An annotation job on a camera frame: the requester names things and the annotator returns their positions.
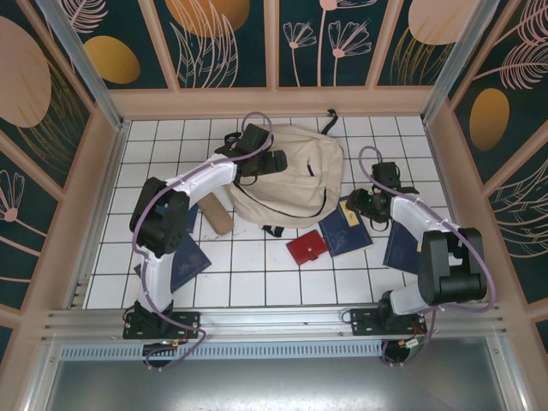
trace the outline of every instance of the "flower pattern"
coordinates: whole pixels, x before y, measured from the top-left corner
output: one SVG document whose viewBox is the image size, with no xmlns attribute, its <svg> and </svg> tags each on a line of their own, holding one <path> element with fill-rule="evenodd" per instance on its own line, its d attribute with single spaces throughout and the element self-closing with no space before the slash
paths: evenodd
<svg viewBox="0 0 548 411">
<path fill-rule="evenodd" d="M 26 229 L 30 229 L 32 232 L 46 236 L 46 233 L 31 227 L 30 225 L 23 223 L 19 218 L 19 206 L 21 205 L 21 199 L 23 197 L 23 190 L 25 189 L 25 177 L 15 172 L 13 180 L 9 178 L 8 171 L 0 170 L 0 222 L 5 223 L 18 223 Z M 8 244 L 11 247 L 17 248 L 25 253 L 35 255 L 39 257 L 40 252 L 25 247 L 15 241 L 11 241 L 0 235 L 0 241 L 4 244 Z M 30 280 L 0 277 L 0 280 L 10 281 L 15 283 L 29 283 Z"/>
<path fill-rule="evenodd" d="M 14 173 L 12 183 L 8 171 L 0 171 L 0 220 L 12 223 L 17 219 L 24 188 L 25 177 Z"/>
<path fill-rule="evenodd" d="M 337 10 L 337 9 L 358 9 L 359 7 L 366 7 L 375 4 L 377 0 L 319 0 L 319 5 L 323 9 L 322 20 L 319 23 L 319 47 L 318 47 L 318 87 L 322 86 L 322 44 L 324 40 L 324 27 L 325 27 L 325 16 L 328 11 Z M 337 71 L 337 57 L 335 59 L 335 71 Z"/>
<path fill-rule="evenodd" d="M 333 69 L 333 86 L 337 85 L 337 67 L 339 58 L 359 56 L 371 51 L 371 42 L 367 41 L 369 32 L 367 23 L 348 23 L 341 31 L 341 22 L 336 21 L 328 26 L 329 41 L 335 57 Z"/>
<path fill-rule="evenodd" d="M 291 56 L 293 58 L 293 71 L 295 73 L 295 80 L 297 86 L 301 86 L 299 81 L 299 74 L 297 72 L 297 63 L 295 60 L 295 50 L 301 47 L 308 47 L 318 43 L 314 31 L 310 27 L 310 21 L 308 23 L 296 23 L 295 27 L 290 22 L 283 25 L 283 34 L 288 40 L 289 47 L 291 48 Z"/>
</svg>

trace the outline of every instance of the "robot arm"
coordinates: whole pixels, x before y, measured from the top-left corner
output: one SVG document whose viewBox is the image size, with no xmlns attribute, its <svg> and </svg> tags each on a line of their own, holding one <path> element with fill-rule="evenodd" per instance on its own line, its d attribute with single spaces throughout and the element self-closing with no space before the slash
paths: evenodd
<svg viewBox="0 0 548 411">
<path fill-rule="evenodd" d="M 227 136 L 225 146 L 218 148 L 215 154 L 205 161 L 205 164 L 211 166 L 204 171 L 195 174 L 190 170 L 165 182 L 155 177 L 146 181 L 130 220 L 129 228 L 132 232 L 143 211 L 160 190 L 180 181 L 185 175 L 192 174 L 157 201 L 146 215 L 137 236 L 137 246 L 140 251 L 146 253 L 148 259 L 148 296 L 160 311 L 164 312 L 172 305 L 171 265 L 175 251 L 186 238 L 187 214 L 190 207 L 217 188 L 230 184 L 242 176 L 261 176 L 287 168 L 287 158 L 282 151 L 264 151 L 237 163 L 229 161 L 230 158 L 239 158 L 254 152 L 265 143 L 267 137 L 267 131 L 249 124 L 241 137 L 239 134 Z M 214 163 L 215 160 L 223 158 L 227 161 Z M 152 312 L 143 290 L 140 291 L 138 302 L 140 307 L 149 313 Z"/>
<path fill-rule="evenodd" d="M 412 187 L 402 187 L 395 163 L 380 162 L 372 167 L 374 180 L 403 194 L 419 194 Z M 397 316 L 418 313 L 428 307 L 449 302 L 466 302 L 485 297 L 487 282 L 479 263 L 455 234 L 436 221 L 414 198 L 393 196 L 380 190 L 369 194 L 355 190 L 348 197 L 347 207 L 377 223 L 390 219 L 402 224 L 421 244 L 417 282 L 402 289 L 384 293 L 378 304 L 384 322 Z M 483 255 L 481 235 L 476 229 L 457 229 Z M 450 264 L 450 256 L 460 259 Z"/>
<path fill-rule="evenodd" d="M 221 154 L 214 154 L 206 162 L 226 158 Z M 187 213 L 190 207 L 203 199 L 209 193 L 226 184 L 230 184 L 236 178 L 237 165 L 232 162 L 211 164 L 211 167 L 202 173 L 186 180 L 180 186 L 173 188 L 159 204 L 151 210 L 148 218 L 141 227 L 138 237 L 138 245 L 141 251 L 148 254 L 148 267 L 146 276 L 146 288 L 152 301 L 164 311 L 172 301 L 171 294 L 171 265 L 175 256 L 175 250 L 186 238 Z M 162 188 L 181 179 L 181 175 L 165 182 L 157 178 L 151 178 L 143 187 L 130 228 L 133 231 L 136 221 L 148 201 Z M 147 311 L 152 311 L 143 290 L 140 291 L 137 301 Z"/>
<path fill-rule="evenodd" d="M 485 297 L 485 275 L 453 233 L 435 221 L 416 202 L 395 197 L 390 208 L 394 221 L 402 224 L 421 244 L 417 282 L 390 293 L 394 314 L 417 313 L 439 304 Z M 483 254 L 478 230 L 461 229 L 452 223 L 450 225 L 458 229 Z M 462 262 L 451 265 L 450 256 Z"/>
</svg>

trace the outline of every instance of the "blue booklet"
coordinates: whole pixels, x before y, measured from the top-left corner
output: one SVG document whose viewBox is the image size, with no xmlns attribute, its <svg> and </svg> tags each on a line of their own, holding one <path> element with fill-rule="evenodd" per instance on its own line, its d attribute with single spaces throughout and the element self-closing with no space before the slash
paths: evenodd
<svg viewBox="0 0 548 411">
<path fill-rule="evenodd" d="M 175 293 L 210 265 L 211 261 L 187 234 L 182 247 L 175 251 L 171 264 L 171 292 Z M 140 264 L 134 270 L 140 276 Z"/>
<path fill-rule="evenodd" d="M 419 242 L 403 225 L 395 221 L 392 221 L 390 228 L 383 264 L 411 274 L 419 273 Z"/>
<path fill-rule="evenodd" d="M 196 216 L 198 216 L 198 205 L 194 204 L 192 207 L 190 207 L 190 210 L 188 210 L 188 215 L 187 215 L 187 232 L 188 233 L 194 232 L 194 225 L 196 224 Z"/>
<path fill-rule="evenodd" d="M 363 220 L 346 208 L 342 197 L 334 212 L 319 222 L 331 257 L 350 253 L 373 244 Z"/>
</svg>

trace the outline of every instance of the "dark green wallpaper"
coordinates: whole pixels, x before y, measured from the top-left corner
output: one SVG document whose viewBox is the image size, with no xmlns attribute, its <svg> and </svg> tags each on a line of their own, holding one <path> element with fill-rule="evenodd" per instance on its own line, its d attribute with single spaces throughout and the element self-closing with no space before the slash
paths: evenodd
<svg viewBox="0 0 548 411">
<path fill-rule="evenodd" d="M 527 302 L 548 298 L 548 144 L 489 200 Z"/>
<path fill-rule="evenodd" d="M 0 130 L 63 187 L 90 113 L 14 2 L 0 3 L 0 60 Z"/>
<path fill-rule="evenodd" d="M 353 6 L 339 2 L 336 9 L 324 10 L 320 2 L 280 1 L 280 87 L 366 84 L 386 2 L 347 3 Z"/>
<path fill-rule="evenodd" d="M 167 88 L 137 0 L 65 0 L 63 7 L 109 89 Z"/>
<path fill-rule="evenodd" d="M 497 20 L 500 17 L 501 13 L 503 12 L 503 10 L 504 10 L 504 8 L 506 7 L 507 4 L 508 4 L 508 0 L 500 0 L 500 2 L 498 3 L 497 10 L 495 11 L 495 14 L 493 15 L 493 17 L 489 21 L 489 24 L 487 25 L 487 28 L 483 32 L 481 38 L 479 39 L 478 44 L 475 46 L 475 48 L 474 48 L 472 54 L 470 55 L 470 57 L 468 58 L 466 64 L 462 68 L 461 73 L 456 78 L 455 83 L 453 83 L 453 87 L 451 87 L 451 89 L 449 91 L 449 98 L 450 99 L 453 98 L 453 96 L 455 95 L 456 90 L 461 85 L 462 79 L 464 79 L 464 76 L 468 72 L 468 68 L 470 67 L 472 62 L 476 59 L 476 57 L 478 56 L 478 53 L 480 52 L 481 47 L 483 47 L 483 44 L 485 43 L 485 41 L 489 37 L 489 34 L 491 33 L 491 30 L 493 29 L 495 24 L 497 24 Z"/>
<path fill-rule="evenodd" d="M 154 0 L 179 86 L 265 87 L 263 0 L 211 4 L 213 12 L 205 0 Z"/>
<path fill-rule="evenodd" d="M 8 349 L 9 339 L 13 330 L 8 327 L 0 325 L 0 364 L 2 364 L 3 355 L 6 354 Z"/>
<path fill-rule="evenodd" d="M 455 108 L 483 182 L 548 120 L 548 20 L 539 7 L 548 4 L 521 2 Z"/>
<path fill-rule="evenodd" d="M 57 201 L 0 152 L 0 304 L 20 309 Z"/>
<path fill-rule="evenodd" d="M 82 79 L 81 75 L 80 75 L 80 72 L 76 69 L 76 67 L 72 64 L 72 61 L 70 60 L 70 57 L 69 55 L 67 54 L 67 52 L 65 51 L 63 45 L 61 44 L 61 42 L 59 41 L 59 39 L 57 38 L 57 36 L 53 33 L 53 31 L 51 30 L 51 27 L 50 25 L 47 23 L 47 21 L 45 20 L 45 17 L 44 15 L 42 14 L 42 10 L 40 10 L 40 7 L 38 7 L 38 5 L 36 4 L 36 2 L 34 0 L 31 0 L 31 5 L 34 7 L 34 9 L 36 10 L 36 13 L 38 14 L 40 20 L 42 20 L 42 22 L 44 23 L 44 25 L 46 26 L 46 28 L 48 29 L 48 31 L 50 32 L 50 35 L 51 37 L 53 38 L 53 40 L 56 42 L 57 44 L 57 47 L 59 48 L 59 50 L 61 51 L 61 53 L 65 56 L 65 59 L 67 60 L 67 62 L 70 63 L 73 71 L 76 73 L 76 75 L 78 76 L 78 80 L 80 80 L 80 83 L 82 86 L 84 86 L 84 88 L 86 89 L 86 92 L 87 92 L 87 95 L 89 96 L 89 98 L 93 101 L 93 103 L 95 103 L 95 97 L 93 97 L 93 94 L 92 92 L 89 91 L 89 88 L 87 88 L 87 84 L 86 82 L 84 81 L 84 79 Z"/>
<path fill-rule="evenodd" d="M 456 29 L 462 29 L 468 21 L 469 4 L 462 0 L 404 0 L 378 85 L 432 86 L 455 45 Z M 418 12 L 410 24 L 412 6 Z M 448 7 L 452 8 L 451 13 L 444 14 Z M 428 44 L 414 33 L 420 33 L 420 39 L 427 38 Z"/>
</svg>

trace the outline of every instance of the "black mounting bracket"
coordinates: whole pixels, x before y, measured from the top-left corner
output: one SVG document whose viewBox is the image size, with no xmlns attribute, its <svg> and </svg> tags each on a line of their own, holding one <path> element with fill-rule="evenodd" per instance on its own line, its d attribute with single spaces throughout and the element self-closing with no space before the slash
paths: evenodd
<svg viewBox="0 0 548 411">
<path fill-rule="evenodd" d="M 188 325 L 189 327 L 200 327 L 200 313 L 198 312 L 171 312 L 164 313 L 170 319 Z M 122 338 L 124 340 L 179 340 L 179 339 L 198 339 L 198 332 L 189 331 L 185 337 L 186 330 L 177 327 L 165 321 L 162 321 L 162 327 L 152 325 L 150 321 L 145 321 L 139 313 L 128 313 L 124 325 Z"/>
<path fill-rule="evenodd" d="M 419 314 L 399 315 L 397 321 L 382 324 L 378 308 L 360 308 L 350 310 L 352 335 L 363 336 L 412 336 L 416 325 L 425 334 L 427 332 L 424 317 Z"/>
</svg>

